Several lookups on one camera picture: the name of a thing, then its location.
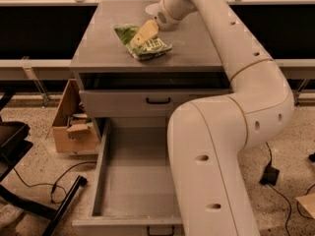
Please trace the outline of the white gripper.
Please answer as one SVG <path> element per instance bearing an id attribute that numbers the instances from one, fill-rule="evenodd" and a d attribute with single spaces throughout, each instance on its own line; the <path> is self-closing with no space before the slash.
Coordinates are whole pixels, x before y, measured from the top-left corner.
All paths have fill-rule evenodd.
<path id="1" fill-rule="evenodd" d="M 164 1 L 160 0 L 154 5 L 153 17 L 155 20 L 148 20 L 133 36 L 130 43 L 134 47 L 144 44 L 158 35 L 158 28 L 164 31 L 175 30 L 178 26 L 178 21 L 173 19 L 164 7 Z"/>

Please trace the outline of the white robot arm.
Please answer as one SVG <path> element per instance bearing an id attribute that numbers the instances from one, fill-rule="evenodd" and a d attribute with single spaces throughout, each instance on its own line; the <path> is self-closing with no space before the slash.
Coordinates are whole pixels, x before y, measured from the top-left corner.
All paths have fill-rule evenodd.
<path id="1" fill-rule="evenodd" d="M 161 30 L 198 12 L 232 92 L 180 105 L 167 127 L 170 167 L 185 236 L 260 236 L 237 155 L 279 134 L 294 111 L 288 82 L 224 0 L 160 0 Z"/>

